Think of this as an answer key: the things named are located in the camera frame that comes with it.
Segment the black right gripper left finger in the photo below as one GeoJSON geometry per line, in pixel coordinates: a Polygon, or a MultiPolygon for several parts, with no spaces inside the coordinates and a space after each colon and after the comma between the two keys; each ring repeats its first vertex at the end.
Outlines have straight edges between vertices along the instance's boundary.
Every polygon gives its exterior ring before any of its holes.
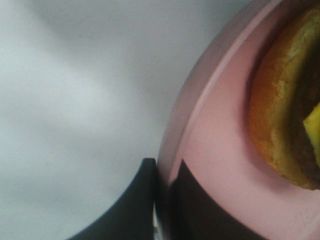
{"type": "Polygon", "coordinates": [[[145,158],[120,198],[72,240],[153,240],[156,160],[145,158]]]}

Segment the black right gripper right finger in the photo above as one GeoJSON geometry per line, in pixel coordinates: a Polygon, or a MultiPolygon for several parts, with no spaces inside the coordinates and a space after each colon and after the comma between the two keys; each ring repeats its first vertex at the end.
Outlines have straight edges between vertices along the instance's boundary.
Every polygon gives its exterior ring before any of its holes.
{"type": "Polygon", "coordinates": [[[172,240],[251,240],[253,233],[202,189],[182,162],[172,185],[172,240]]]}

